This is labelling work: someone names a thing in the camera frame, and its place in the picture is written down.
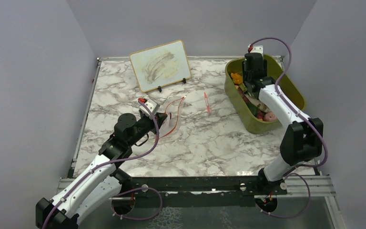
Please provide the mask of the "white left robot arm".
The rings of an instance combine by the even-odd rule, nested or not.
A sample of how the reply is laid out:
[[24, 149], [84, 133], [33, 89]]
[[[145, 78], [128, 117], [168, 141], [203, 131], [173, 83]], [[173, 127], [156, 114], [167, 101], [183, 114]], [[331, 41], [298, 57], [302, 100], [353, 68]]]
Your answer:
[[130, 192], [129, 176], [119, 167], [132, 154], [135, 145], [149, 132], [156, 132], [154, 121], [125, 113], [119, 116], [114, 132], [102, 145], [91, 164], [63, 191], [36, 204], [35, 222], [39, 229], [76, 229], [109, 198]]

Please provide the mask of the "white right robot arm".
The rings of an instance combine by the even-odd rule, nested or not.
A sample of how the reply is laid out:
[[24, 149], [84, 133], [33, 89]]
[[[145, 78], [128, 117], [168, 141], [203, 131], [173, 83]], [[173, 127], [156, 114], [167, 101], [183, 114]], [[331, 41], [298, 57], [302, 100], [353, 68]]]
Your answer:
[[256, 181], [256, 189], [268, 194], [289, 171], [321, 155], [323, 123], [310, 118], [288, 99], [277, 81], [267, 75], [267, 62], [262, 54], [245, 54], [243, 77], [248, 92], [264, 103], [286, 128], [280, 156], [261, 169]]

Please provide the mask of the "clear zip bag orange zipper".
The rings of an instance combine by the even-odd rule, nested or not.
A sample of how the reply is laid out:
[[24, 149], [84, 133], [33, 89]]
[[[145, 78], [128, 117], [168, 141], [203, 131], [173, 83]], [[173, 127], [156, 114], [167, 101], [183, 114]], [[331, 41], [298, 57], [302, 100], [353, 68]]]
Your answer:
[[181, 112], [183, 110], [186, 96], [174, 98], [164, 106], [164, 114], [167, 115], [160, 127], [159, 139], [170, 137], [175, 134], [181, 125]]

